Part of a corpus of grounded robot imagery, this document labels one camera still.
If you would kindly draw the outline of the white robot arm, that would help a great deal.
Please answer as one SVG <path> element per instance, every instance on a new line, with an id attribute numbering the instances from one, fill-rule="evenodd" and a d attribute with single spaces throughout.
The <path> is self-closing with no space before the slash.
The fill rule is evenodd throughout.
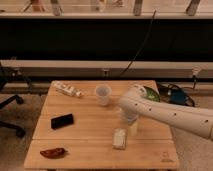
<path id="1" fill-rule="evenodd" d="M 213 109 L 161 102 L 155 90 L 141 84 L 130 87 L 118 104 L 129 123 L 143 115 L 213 141 Z"/>

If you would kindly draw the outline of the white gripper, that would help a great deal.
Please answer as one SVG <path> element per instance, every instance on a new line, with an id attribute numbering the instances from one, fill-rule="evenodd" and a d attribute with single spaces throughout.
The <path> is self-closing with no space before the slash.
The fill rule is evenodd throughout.
<path id="1" fill-rule="evenodd" d="M 121 110 L 121 117 L 123 120 L 125 120 L 128 124 L 131 124 L 128 127 L 128 131 L 129 134 L 131 136 L 136 136 L 137 132 L 138 132 L 138 121 L 136 121 L 138 119 L 138 115 L 132 113 L 131 111 L 128 110 Z"/>

